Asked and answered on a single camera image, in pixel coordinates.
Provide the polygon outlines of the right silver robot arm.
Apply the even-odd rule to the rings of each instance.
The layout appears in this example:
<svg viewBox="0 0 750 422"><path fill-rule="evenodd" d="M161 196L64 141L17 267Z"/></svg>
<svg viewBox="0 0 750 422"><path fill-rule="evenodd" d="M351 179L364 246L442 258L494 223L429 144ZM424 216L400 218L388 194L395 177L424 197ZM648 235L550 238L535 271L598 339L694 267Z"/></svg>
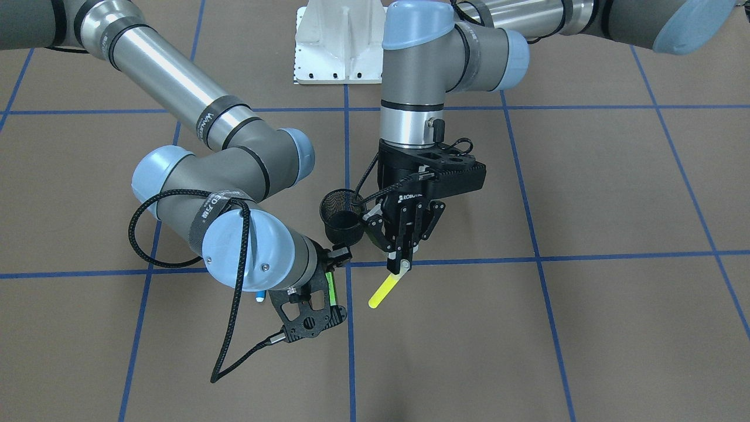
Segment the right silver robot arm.
<svg viewBox="0 0 750 422"><path fill-rule="evenodd" d="M136 167L134 195L206 262L243 291L327 290L329 251L259 203L313 170L310 139L271 128L151 27L131 1L3 1L2 50L79 48L108 62L195 134L211 155L160 147Z"/></svg>

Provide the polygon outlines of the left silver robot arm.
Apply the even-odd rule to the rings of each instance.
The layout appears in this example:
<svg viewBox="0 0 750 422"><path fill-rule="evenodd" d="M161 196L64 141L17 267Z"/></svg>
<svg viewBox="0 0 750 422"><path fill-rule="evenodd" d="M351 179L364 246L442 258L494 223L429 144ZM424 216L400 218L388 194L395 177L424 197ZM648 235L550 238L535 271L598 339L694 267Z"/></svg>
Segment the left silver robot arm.
<svg viewBox="0 0 750 422"><path fill-rule="evenodd" d="M486 168L445 141L447 94L495 93L527 74L530 43L585 34L686 55L707 43L734 1L398 1L383 35L378 192L365 229L403 275L437 225L442 198L479 190Z"/></svg>

